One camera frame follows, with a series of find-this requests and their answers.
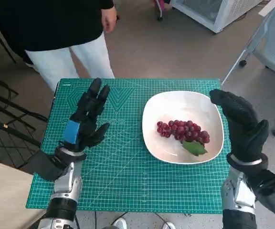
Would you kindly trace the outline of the person's hand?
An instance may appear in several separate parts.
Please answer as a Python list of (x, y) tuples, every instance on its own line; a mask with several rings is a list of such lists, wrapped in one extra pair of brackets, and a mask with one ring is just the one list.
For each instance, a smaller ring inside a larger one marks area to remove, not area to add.
[(109, 33), (112, 32), (116, 26), (117, 12), (115, 6), (110, 9), (102, 9), (102, 25), (104, 31)]

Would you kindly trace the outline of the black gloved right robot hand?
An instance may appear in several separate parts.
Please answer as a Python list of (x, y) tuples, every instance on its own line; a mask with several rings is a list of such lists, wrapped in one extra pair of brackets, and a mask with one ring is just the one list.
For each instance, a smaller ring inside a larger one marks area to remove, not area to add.
[(231, 154), (246, 163), (259, 160), (269, 135), (269, 122), (259, 121), (252, 105), (231, 92), (214, 89), (210, 98), (227, 119)]

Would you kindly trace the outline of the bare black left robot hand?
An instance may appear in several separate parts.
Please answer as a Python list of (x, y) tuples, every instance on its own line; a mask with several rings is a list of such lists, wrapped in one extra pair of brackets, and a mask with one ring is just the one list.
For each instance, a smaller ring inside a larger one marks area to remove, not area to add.
[(77, 103), (76, 112), (67, 122), (63, 146), (72, 152), (81, 152), (86, 147), (94, 147), (103, 141), (109, 123), (97, 126), (97, 118), (104, 110), (110, 87), (101, 88), (102, 81), (96, 78), (87, 92), (84, 92)]

